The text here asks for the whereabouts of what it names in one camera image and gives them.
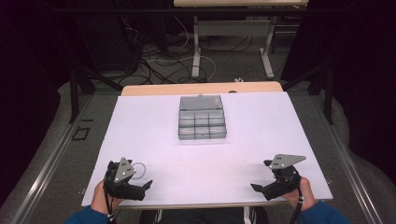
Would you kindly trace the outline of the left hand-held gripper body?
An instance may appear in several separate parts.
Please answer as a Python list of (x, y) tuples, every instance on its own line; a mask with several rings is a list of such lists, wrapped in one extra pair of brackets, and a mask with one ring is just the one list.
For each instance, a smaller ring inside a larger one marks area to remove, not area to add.
[(125, 158), (121, 158), (120, 162), (110, 161), (104, 177), (105, 192), (118, 199), (142, 201), (147, 188), (129, 183), (134, 174), (134, 167)]

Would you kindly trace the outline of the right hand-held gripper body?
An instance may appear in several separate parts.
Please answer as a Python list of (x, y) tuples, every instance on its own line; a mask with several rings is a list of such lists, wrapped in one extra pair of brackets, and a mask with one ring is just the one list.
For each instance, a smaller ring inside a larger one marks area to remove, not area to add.
[(306, 156), (276, 154), (272, 160), (264, 161), (264, 165), (273, 172), (276, 180), (262, 190), (267, 201), (292, 192), (299, 186), (301, 176), (294, 164), (305, 159)]

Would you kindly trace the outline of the person's right hand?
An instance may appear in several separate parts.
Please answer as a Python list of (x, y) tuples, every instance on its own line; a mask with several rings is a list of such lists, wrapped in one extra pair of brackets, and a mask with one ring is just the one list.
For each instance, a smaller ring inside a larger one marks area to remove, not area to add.
[(301, 210), (307, 210), (316, 204), (314, 194), (311, 189), (310, 182), (307, 178), (302, 177), (299, 188), (286, 193), (283, 198), (293, 207), (301, 206)]

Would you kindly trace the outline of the person's left hand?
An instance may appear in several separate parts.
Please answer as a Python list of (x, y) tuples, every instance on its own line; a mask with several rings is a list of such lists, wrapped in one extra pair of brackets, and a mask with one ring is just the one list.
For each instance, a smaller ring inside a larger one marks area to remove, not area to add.
[(116, 210), (123, 199), (114, 198), (105, 193), (104, 181), (100, 181), (92, 196), (91, 208), (100, 213), (109, 215)]

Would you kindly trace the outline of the white table sheet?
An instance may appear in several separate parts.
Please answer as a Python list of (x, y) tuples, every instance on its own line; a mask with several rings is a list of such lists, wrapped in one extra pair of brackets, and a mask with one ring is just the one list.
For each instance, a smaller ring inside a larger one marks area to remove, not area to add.
[(119, 97), (83, 204), (90, 204), (108, 163), (120, 158), (137, 162), (137, 186), (153, 180), (145, 199), (126, 201), (125, 208), (264, 204), (250, 184), (273, 182), (264, 161), (276, 154), (306, 156), (297, 171), (310, 180), (317, 199), (332, 198), (285, 92), (226, 93), (221, 99), (227, 136), (201, 142), (178, 138), (179, 96)]

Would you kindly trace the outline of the clear plastic compartment box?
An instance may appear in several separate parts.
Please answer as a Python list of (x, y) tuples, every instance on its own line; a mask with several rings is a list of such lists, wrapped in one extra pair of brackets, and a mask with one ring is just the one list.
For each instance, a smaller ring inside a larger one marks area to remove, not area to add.
[(180, 140), (224, 139), (227, 136), (220, 95), (181, 96), (178, 113)]

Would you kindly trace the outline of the black metal stand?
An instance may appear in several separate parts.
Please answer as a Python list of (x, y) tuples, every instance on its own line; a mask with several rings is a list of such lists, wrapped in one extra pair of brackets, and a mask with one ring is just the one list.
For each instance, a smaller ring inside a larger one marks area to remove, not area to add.
[(310, 71), (296, 77), (292, 81), (282, 84), (284, 91), (294, 87), (305, 79), (313, 78), (314, 81), (308, 87), (310, 95), (318, 95), (321, 90), (325, 90), (323, 113), (326, 120), (333, 124), (332, 120), (332, 94), (334, 80), (334, 66), (331, 63), (323, 63), (315, 66)]
[(92, 83), (92, 78), (99, 80), (116, 91), (121, 91), (123, 89), (121, 84), (112, 81), (86, 65), (72, 66), (69, 69), (71, 100), (70, 123), (73, 123), (79, 114), (78, 89), (81, 89), (85, 94), (94, 94), (96, 91)]

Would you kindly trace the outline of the dark curtain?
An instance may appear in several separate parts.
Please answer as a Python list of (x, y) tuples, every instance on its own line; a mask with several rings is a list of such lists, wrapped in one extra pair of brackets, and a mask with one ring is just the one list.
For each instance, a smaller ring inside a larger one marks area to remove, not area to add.
[[(396, 0), (309, 0), (307, 8), (363, 7), (336, 56), (333, 97), (349, 122), (349, 147), (396, 185)], [(304, 17), (281, 75), (318, 66), (348, 17)]]
[(41, 145), (67, 81), (40, 0), (0, 0), (0, 206)]

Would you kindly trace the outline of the beige table with white legs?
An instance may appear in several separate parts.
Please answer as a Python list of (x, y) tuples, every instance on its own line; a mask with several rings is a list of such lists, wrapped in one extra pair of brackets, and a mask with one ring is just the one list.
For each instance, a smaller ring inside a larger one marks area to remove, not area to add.
[[(186, 9), (287, 9), (291, 7), (306, 6), (309, 0), (174, 0), (175, 7)], [(268, 51), (271, 46), (276, 28), (276, 16), (267, 16), (266, 20), (257, 19), (250, 20), (244, 16), (240, 20), (232, 19), (215, 19), (209, 21), (202, 19), (200, 16), (193, 17), (193, 40), (194, 55), (192, 62), (191, 76), (198, 77), (200, 75), (201, 36), (261, 36), (265, 37), (265, 45), (260, 49), (264, 74), (268, 79), (274, 79), (275, 75), (269, 61)]]

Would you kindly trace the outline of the aluminium floor rail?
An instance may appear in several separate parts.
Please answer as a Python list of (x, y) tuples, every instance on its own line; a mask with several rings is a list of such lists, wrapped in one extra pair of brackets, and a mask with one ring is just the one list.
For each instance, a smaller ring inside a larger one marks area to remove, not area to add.
[(84, 96), (70, 123), (60, 115), (52, 124), (10, 200), (16, 210), (6, 224), (63, 224), (81, 209), (100, 146), (96, 98)]
[(318, 96), (312, 96), (311, 101), (315, 106), (318, 116), (324, 123), (332, 141), (335, 143), (335, 151), (338, 160), (343, 168), (346, 178), (352, 188), (355, 198), (357, 199), (361, 211), (363, 212), (368, 224), (384, 224), (382, 218), (375, 209), (375, 206), (368, 194), (366, 187), (364, 186), (361, 178), (357, 172), (356, 165), (351, 159), (345, 145), (342, 143), (333, 125), (329, 123), (324, 115), (324, 105), (322, 104)]

